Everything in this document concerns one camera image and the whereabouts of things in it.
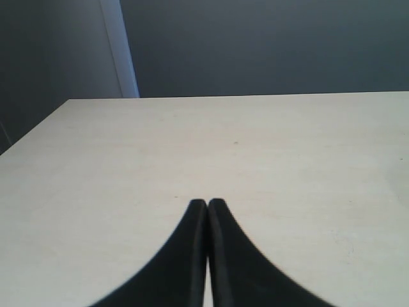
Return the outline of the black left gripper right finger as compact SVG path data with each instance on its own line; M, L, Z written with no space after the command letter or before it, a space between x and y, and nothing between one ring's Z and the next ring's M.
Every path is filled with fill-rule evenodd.
M246 236L227 203L208 204L208 259L214 306L330 306L272 264Z

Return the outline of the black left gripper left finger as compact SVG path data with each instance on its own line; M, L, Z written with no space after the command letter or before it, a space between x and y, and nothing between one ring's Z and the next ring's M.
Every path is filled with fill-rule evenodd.
M94 306L202 306L207 215L204 200L191 200L178 226L156 255Z

